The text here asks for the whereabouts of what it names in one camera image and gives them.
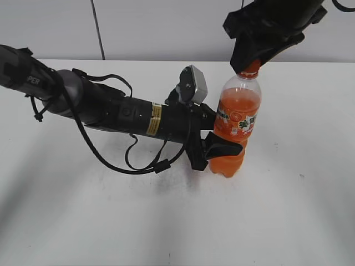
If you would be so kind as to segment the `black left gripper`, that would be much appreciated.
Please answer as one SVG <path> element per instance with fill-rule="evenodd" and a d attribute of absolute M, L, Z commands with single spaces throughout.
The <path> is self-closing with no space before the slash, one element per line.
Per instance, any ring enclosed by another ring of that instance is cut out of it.
<path fill-rule="evenodd" d="M 208 160 L 238 156 L 244 150 L 242 145 L 227 141 L 213 132 L 209 132 L 202 140 L 201 132 L 211 131 L 215 118 L 216 112 L 204 103 L 191 106 L 164 105 L 160 122 L 160 138 L 183 144 L 191 168 L 203 171 L 208 165 Z"/>

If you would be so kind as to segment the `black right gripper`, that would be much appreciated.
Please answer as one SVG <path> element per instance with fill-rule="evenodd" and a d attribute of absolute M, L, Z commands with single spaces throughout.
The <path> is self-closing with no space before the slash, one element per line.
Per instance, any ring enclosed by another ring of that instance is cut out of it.
<path fill-rule="evenodd" d="M 253 1 L 230 12 L 223 28 L 235 40 L 230 65 L 240 73 L 255 60 L 263 66 L 305 39 L 305 29 L 327 14 L 322 1 Z"/>

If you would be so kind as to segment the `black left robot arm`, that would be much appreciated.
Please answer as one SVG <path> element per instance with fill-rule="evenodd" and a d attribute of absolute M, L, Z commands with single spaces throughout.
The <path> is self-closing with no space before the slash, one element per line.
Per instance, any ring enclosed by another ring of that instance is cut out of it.
<path fill-rule="evenodd" d="M 179 82 L 164 104 L 134 98 L 104 84 L 106 76 L 79 70 L 54 70 L 33 57 L 28 48 L 1 46 L 1 85 L 24 93 L 31 102 L 40 100 L 37 121 L 45 112 L 75 120 L 85 142 L 96 157 L 86 127 L 109 132 L 177 142 L 194 170 L 203 171 L 210 159 L 237 156 L 241 144 L 213 133 L 216 113 L 206 104 L 204 75 L 193 65 L 183 69 Z"/>

